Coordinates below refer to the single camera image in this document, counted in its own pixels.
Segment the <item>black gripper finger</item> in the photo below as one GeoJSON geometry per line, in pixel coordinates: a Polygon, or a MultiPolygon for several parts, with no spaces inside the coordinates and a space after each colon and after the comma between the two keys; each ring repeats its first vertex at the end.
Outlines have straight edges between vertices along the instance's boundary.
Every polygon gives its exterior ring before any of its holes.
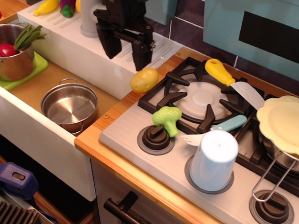
{"type": "Polygon", "coordinates": [[[114,31],[110,28],[96,24],[98,37],[103,49],[109,59],[117,56],[122,50],[122,44],[119,38],[115,37],[114,31]]]}
{"type": "Polygon", "coordinates": [[[154,50],[154,40],[138,36],[132,43],[132,56],[135,69],[141,71],[151,63],[154,50]]]}

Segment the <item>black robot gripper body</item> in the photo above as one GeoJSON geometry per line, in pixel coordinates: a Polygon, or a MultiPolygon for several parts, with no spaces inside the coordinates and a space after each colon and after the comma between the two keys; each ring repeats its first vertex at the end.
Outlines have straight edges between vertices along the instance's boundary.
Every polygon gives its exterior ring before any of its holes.
{"type": "Polygon", "coordinates": [[[147,37],[150,41],[153,27],[145,20],[146,5],[149,0],[102,0],[105,9],[94,11],[97,17],[97,32],[102,43],[120,38],[127,41],[140,36],[147,37]]]}

